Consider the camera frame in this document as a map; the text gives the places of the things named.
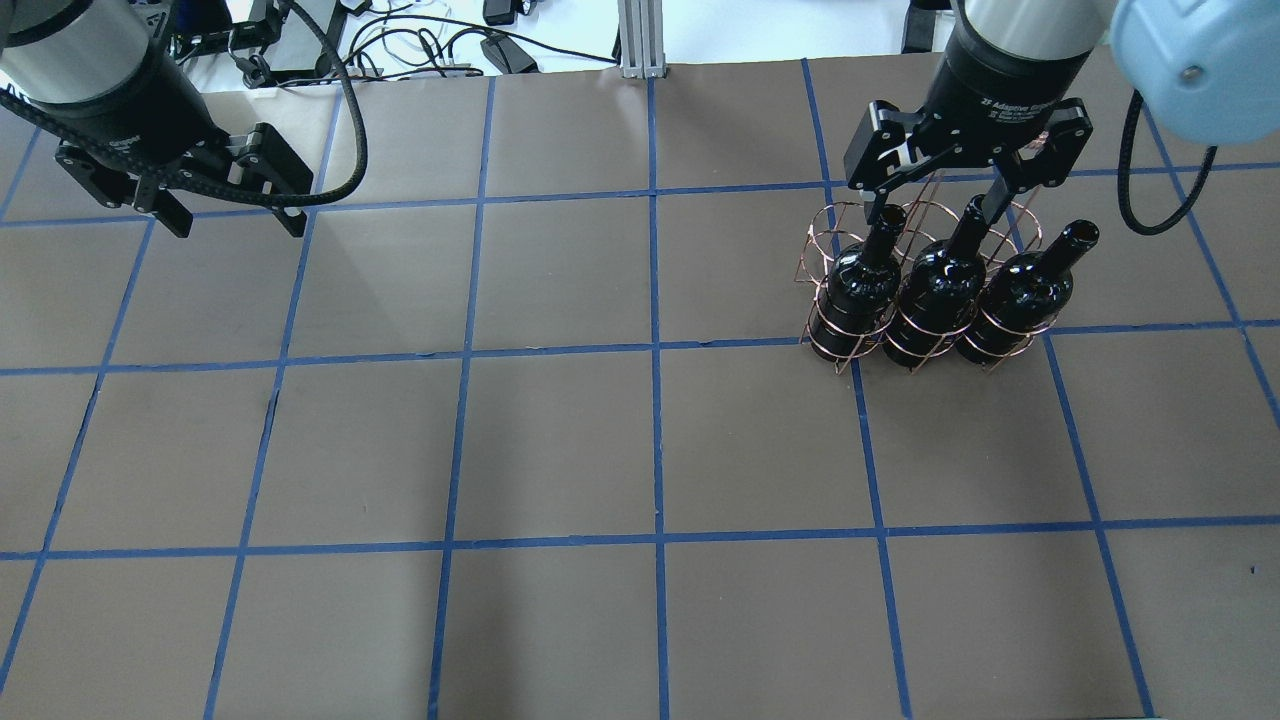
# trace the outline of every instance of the power adapter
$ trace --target power adapter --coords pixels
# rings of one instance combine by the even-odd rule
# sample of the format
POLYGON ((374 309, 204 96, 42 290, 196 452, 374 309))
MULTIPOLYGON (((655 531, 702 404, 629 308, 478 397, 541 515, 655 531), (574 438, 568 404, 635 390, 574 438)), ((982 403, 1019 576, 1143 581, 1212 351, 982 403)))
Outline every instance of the power adapter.
POLYGON ((484 0, 484 22, 490 27, 515 24, 522 0, 484 0))
POLYGON ((538 63, 506 35, 486 36, 480 41, 480 51, 504 74, 538 72, 538 63))

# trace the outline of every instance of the bottle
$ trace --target bottle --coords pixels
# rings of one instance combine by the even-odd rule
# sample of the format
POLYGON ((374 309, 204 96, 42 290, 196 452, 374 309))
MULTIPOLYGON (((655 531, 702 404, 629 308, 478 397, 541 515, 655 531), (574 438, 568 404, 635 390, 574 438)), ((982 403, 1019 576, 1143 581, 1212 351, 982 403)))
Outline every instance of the bottle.
POLYGON ((827 282, 818 292, 818 310, 809 319, 809 337, 818 357, 837 363, 858 355, 874 342, 884 310, 893 302, 902 282, 902 265, 893 247, 906 227, 906 210, 886 205, 872 224, 867 240, 836 258, 827 282))
POLYGON ((974 301, 987 277, 978 255, 991 225, 982 215, 982 195, 969 200, 960 223, 947 240, 934 242, 916 256, 899 297, 897 314, 884 331, 884 354, 904 368, 919 368, 946 350, 942 336, 969 322, 974 301))
POLYGON ((1043 252, 1005 263, 978 300, 979 313, 956 350, 972 363, 998 363, 1071 299, 1071 265, 1098 243, 1098 227, 1075 220, 1043 252))

